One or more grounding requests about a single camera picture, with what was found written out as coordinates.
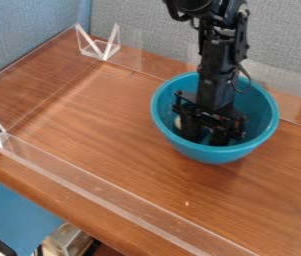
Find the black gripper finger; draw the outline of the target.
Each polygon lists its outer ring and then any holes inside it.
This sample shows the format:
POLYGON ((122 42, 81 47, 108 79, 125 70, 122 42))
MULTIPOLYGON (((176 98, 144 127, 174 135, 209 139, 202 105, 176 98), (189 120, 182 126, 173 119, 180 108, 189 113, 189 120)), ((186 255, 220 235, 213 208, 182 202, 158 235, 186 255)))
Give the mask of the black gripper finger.
POLYGON ((188 114, 181 113, 181 137, 190 142, 198 143, 202 140, 202 124, 198 119, 188 114))
POLYGON ((233 125, 217 126, 210 133, 209 144, 212 146, 228 146, 230 140, 234 138, 237 128, 233 125))

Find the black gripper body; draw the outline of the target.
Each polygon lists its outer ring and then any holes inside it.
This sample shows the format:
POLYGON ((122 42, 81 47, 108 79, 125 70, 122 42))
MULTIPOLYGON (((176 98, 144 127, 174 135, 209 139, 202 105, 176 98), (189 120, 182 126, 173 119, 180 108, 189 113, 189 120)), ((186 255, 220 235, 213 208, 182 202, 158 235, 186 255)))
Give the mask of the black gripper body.
POLYGON ((234 140, 242 140, 245 137, 245 125, 248 118, 238 112, 233 105, 228 105, 217 111, 209 111, 196 103, 196 95, 192 92, 177 90, 176 102, 172 111, 180 116, 181 113, 193 115, 202 124, 202 139, 210 135, 217 126, 233 125, 237 128, 234 140))

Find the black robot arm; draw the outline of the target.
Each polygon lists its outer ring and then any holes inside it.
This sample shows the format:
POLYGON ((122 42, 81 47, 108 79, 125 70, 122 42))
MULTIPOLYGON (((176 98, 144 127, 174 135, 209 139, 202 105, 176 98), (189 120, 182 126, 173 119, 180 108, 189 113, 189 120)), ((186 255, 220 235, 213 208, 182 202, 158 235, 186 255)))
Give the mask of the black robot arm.
POLYGON ((246 116, 234 108, 241 62, 248 58, 246 0, 162 0, 169 15, 189 22, 198 31, 201 63, 194 93, 176 92, 173 111, 178 114, 180 134, 198 143, 225 146, 245 134, 246 116))

